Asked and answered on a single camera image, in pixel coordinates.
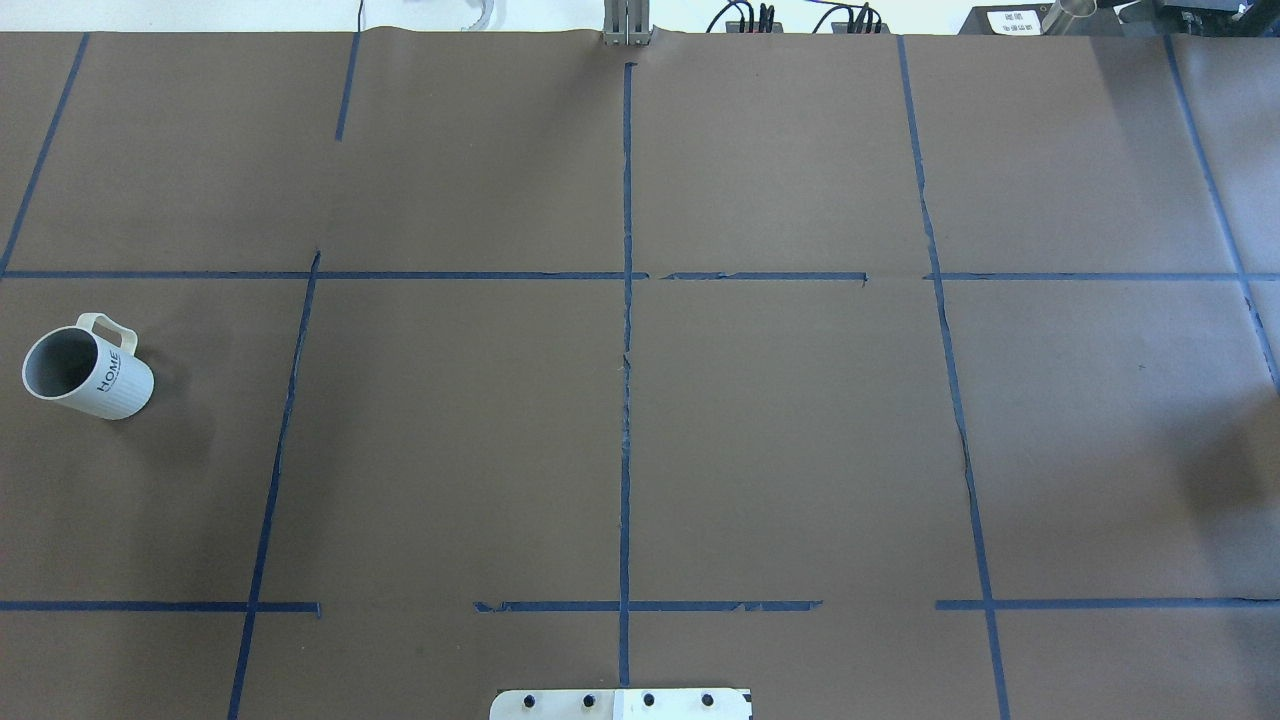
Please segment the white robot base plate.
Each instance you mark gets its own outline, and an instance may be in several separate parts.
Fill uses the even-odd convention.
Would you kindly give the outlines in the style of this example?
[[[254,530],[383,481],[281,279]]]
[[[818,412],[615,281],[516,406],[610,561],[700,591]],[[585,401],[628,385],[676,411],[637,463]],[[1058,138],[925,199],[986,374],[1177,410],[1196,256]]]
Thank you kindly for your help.
[[[502,691],[490,719],[753,719],[748,689],[602,688]]]

